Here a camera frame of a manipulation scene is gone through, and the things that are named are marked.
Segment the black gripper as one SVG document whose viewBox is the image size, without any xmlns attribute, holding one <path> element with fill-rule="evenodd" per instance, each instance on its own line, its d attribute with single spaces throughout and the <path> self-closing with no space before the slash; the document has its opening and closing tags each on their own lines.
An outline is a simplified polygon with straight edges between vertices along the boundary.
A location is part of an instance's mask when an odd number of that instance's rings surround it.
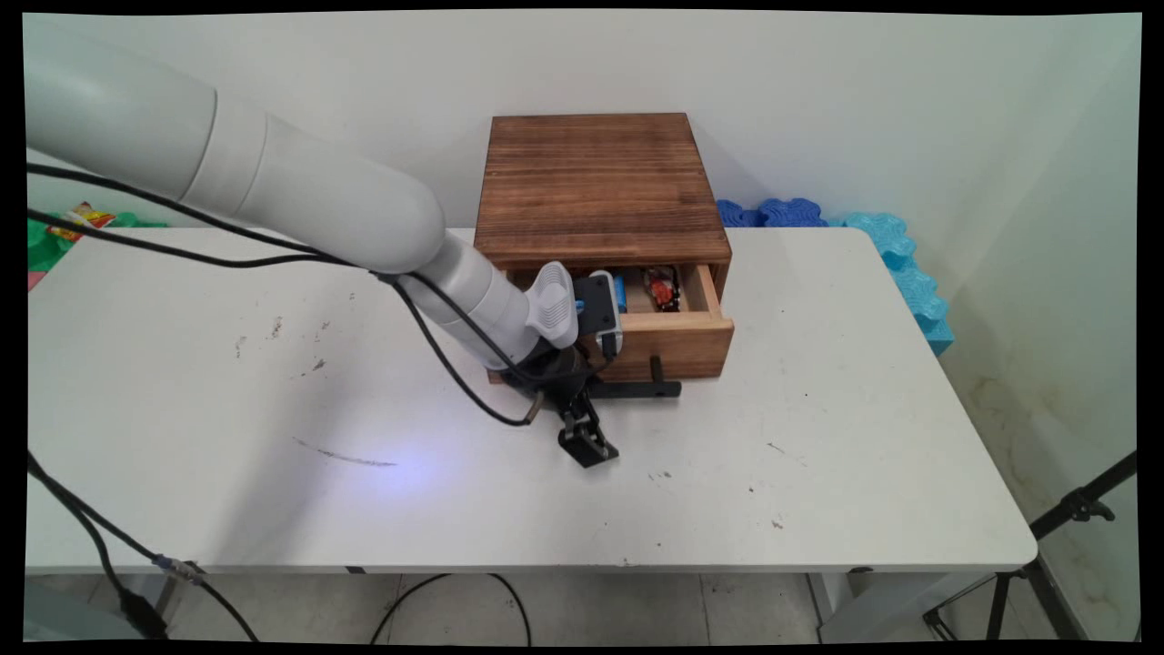
<svg viewBox="0 0 1164 655">
<path fill-rule="evenodd" d="M 599 417 L 585 389 L 588 378 L 606 368 L 606 358 L 591 359 L 592 348 L 577 341 L 569 348 L 554 348 L 547 340 L 537 341 L 528 357 L 517 364 L 518 373 L 503 370 L 502 380 L 523 394 L 542 393 L 545 403 L 558 411 L 565 427 L 558 430 L 558 446 L 589 469 L 619 457 L 618 448 L 606 440 L 599 428 Z"/>
</svg>

